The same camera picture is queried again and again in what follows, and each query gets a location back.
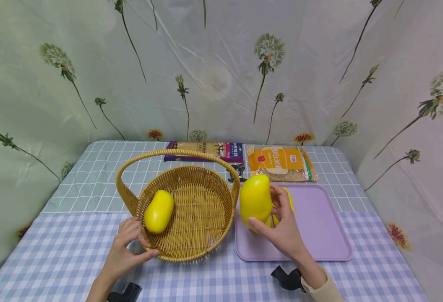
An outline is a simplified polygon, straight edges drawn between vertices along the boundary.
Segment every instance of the basket handle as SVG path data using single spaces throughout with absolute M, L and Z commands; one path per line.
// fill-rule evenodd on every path
M 127 208 L 129 209 L 132 216 L 136 216 L 136 213 L 134 212 L 135 205 L 138 203 L 139 198 L 134 195 L 134 193 L 124 184 L 122 181 L 122 173 L 126 168 L 133 163 L 137 162 L 138 160 L 147 159 L 151 156 L 158 156 L 158 155 L 187 155 L 187 156 L 196 156 L 198 158 L 208 159 L 210 161 L 214 161 L 222 166 L 224 166 L 225 169 L 230 172 L 231 176 L 233 177 L 233 186 L 232 186 L 232 204 L 233 207 L 236 206 L 237 200 L 238 200 L 238 192 L 240 191 L 240 178 L 238 177 L 237 171 L 225 162 L 224 160 L 217 158 L 213 155 L 209 155 L 206 153 L 202 153 L 199 151 L 192 151 L 192 150 L 183 150 L 183 149 L 163 149 L 163 150 L 155 150 L 151 152 L 142 153 L 138 156 L 133 157 L 132 159 L 129 159 L 127 162 L 125 162 L 119 171 L 116 174 L 116 188 L 119 192 L 119 195 L 121 196 L 122 200 L 126 204 Z

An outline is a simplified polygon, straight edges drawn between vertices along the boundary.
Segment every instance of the curtain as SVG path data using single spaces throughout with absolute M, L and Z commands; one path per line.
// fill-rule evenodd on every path
M 0 0 L 0 264 L 101 139 L 337 147 L 443 296 L 443 0 Z

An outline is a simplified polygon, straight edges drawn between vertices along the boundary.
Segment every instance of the beige sleeve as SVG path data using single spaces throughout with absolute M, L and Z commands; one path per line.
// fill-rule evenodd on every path
M 307 282 L 305 282 L 304 278 L 301 278 L 302 287 L 304 287 L 305 292 L 311 298 L 314 302 L 344 302 L 344 298 L 340 295 L 339 291 L 337 290 L 336 284 L 332 280 L 332 278 L 327 273 L 326 269 L 321 266 L 321 268 L 324 270 L 324 273 L 326 273 L 327 276 L 327 282 L 320 287 L 319 289 L 313 289 L 310 287 Z

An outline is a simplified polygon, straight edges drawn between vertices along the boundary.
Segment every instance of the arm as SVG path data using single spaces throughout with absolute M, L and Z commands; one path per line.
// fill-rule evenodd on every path
M 159 251 L 150 250 L 143 254 L 134 255 L 127 249 L 128 244 L 138 239 L 143 247 L 149 247 L 149 242 L 144 236 L 142 226 L 136 218 L 124 220 L 117 230 L 112 247 L 107 255 L 101 273 L 92 283 L 91 291 L 86 302 L 106 302 L 107 296 L 114 283 L 136 265 L 140 265 L 159 255 Z
M 287 192 L 278 185 L 270 185 L 278 226 L 271 229 L 253 217 L 249 223 L 257 232 L 265 236 L 282 254 L 291 258 L 301 273 L 304 289 L 315 302 L 342 302 L 336 285 L 323 267 L 319 266 L 305 247 L 300 236 Z

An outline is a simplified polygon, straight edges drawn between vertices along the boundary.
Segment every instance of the yellow fruit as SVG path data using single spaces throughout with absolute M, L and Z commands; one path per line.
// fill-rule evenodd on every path
M 270 226 L 272 198 L 270 197 L 270 181 L 266 175 L 250 177 L 240 189 L 240 215 L 244 225 L 251 229 L 249 217 L 254 217 Z
M 282 189 L 284 189 L 287 192 L 287 195 L 289 195 L 290 207 L 292 208 L 292 212 L 294 212 L 294 203 L 292 203 L 292 196 L 290 196 L 289 190 L 284 187 Z M 278 226 L 279 220 L 277 219 L 277 217 L 275 215 L 272 215 L 272 219 L 274 220 L 274 227 Z
M 144 213 L 144 225 L 149 232 L 163 232 L 171 219 L 175 203 L 170 193 L 158 190 Z

